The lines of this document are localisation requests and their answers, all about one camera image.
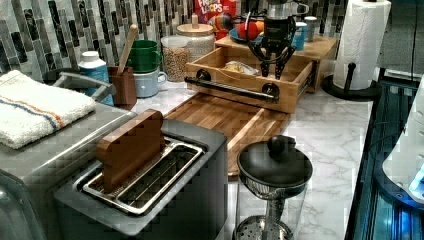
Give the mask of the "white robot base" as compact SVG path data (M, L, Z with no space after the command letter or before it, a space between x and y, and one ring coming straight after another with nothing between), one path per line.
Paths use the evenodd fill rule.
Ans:
M420 80L405 128L382 165L386 177L419 205L424 204L423 163L424 86Z

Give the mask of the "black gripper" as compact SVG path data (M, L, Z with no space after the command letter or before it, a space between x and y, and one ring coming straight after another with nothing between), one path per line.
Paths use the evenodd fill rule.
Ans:
M265 19L264 37L262 47L268 53L280 54L275 66L275 78L280 79L286 63L296 51L294 46L290 46L296 32L296 22L293 17L287 19ZM248 47L254 56L261 62L261 74L263 77L269 75L269 66L266 56L263 54L261 46L257 43L249 42Z

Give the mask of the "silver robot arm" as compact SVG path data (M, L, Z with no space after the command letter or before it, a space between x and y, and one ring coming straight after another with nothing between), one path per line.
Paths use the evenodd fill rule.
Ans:
M260 42L252 42L248 38L247 46L261 62L261 74L267 77L270 65L275 65L274 76L280 79L286 63L294 54L296 47L292 45L296 32L298 15L309 12L309 6L300 0L266 0L268 10L264 20L264 36Z

